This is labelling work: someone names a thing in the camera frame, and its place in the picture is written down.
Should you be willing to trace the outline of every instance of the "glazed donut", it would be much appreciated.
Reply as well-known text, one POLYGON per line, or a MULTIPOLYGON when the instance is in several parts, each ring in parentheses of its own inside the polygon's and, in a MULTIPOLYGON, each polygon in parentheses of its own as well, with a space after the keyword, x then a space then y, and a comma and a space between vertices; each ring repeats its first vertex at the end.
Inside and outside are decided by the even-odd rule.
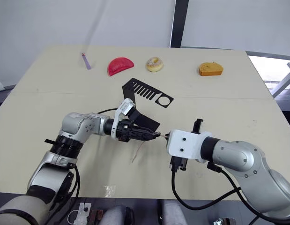
POLYGON ((146 63, 146 67, 150 72, 157 72, 163 66, 164 66, 163 61, 158 57, 152 57, 146 63))

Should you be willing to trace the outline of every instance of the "table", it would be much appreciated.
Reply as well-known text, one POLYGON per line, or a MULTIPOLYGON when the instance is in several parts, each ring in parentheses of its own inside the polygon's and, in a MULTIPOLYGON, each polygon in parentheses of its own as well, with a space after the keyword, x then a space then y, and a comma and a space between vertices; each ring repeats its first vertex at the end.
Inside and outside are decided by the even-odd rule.
MULTIPOLYGON (((80 45, 48 48, 31 66, 0 108, 0 192, 25 193, 28 180, 54 140, 69 112, 89 113, 117 107, 122 85, 139 79, 174 98, 168 108, 136 96, 138 110, 171 129, 192 130, 196 118, 201 130, 228 141, 253 143, 265 152, 269 165, 290 182, 290 127, 245 52, 214 49, 168 49, 90 46, 87 70, 80 45), (146 60, 159 56, 164 68, 151 73, 146 60), (135 66, 112 77, 107 66, 116 57, 128 57, 135 66), (201 77, 198 66, 216 61, 221 76, 201 77)), ((106 115, 113 117, 113 112, 106 115)), ((77 166, 80 196, 172 199, 170 155, 163 138, 141 142, 91 136, 77 166)), ((177 192, 185 199, 215 199, 232 189, 207 164, 189 161, 176 176, 177 192)), ((228 199, 236 200, 232 195, 228 199)))

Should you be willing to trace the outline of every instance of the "robotic arm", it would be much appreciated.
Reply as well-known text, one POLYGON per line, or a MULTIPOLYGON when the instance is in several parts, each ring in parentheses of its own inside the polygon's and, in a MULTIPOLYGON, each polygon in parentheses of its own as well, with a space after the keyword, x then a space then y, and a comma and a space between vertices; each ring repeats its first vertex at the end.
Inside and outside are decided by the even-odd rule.
POLYGON ((289 217, 290 183, 270 169, 263 151, 247 142, 228 142, 213 138, 209 132, 200 133, 202 121, 196 121, 193 132, 170 132, 167 150, 173 156, 172 171, 185 170, 188 159, 222 165, 236 178, 247 200, 258 212, 272 218, 289 217))
POLYGON ((148 141, 160 135, 146 127, 135 126, 137 120, 155 121, 141 115, 130 99, 125 99, 116 110, 115 119, 109 116, 72 112, 62 122, 62 127, 29 180, 27 193, 16 197, 0 208, 0 225, 41 225, 54 206, 64 203, 73 180, 70 169, 75 168, 77 156, 91 134, 111 135, 113 139, 128 142, 131 138, 148 141))
MULTIPOLYGON (((186 170, 188 159, 223 165, 257 211, 269 217, 290 216, 290 183, 269 168, 264 153, 246 142, 227 142, 213 138, 209 132, 200 133, 201 122, 196 121, 192 132, 172 130, 169 133, 167 150, 172 155, 172 171, 186 170)), ((0 225, 44 224, 55 204, 69 199, 74 177, 70 169, 75 168, 80 149, 91 134, 111 135, 112 139, 123 142, 131 138, 148 141, 160 136, 154 132, 158 125, 141 115, 128 98, 116 110, 115 119, 97 113, 68 114, 56 140, 46 139, 52 147, 29 180, 27 193, 0 208, 0 225)))

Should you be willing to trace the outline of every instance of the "bread slice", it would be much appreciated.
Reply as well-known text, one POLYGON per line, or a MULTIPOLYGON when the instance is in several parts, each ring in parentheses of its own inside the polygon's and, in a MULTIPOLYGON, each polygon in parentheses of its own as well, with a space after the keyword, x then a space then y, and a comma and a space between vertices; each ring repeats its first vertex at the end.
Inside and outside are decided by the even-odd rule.
POLYGON ((199 66, 199 74, 201 76, 221 75, 224 68, 216 62, 204 62, 199 66))

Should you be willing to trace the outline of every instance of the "watermelon slice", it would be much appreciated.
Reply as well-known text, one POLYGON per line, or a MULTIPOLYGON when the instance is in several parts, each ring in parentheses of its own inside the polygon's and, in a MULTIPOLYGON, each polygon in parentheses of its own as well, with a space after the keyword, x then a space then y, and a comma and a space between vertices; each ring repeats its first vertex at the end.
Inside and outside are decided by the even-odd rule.
POLYGON ((134 67, 134 63, 131 60, 125 57, 115 58, 108 65, 108 76, 115 75, 116 73, 131 67, 134 67))

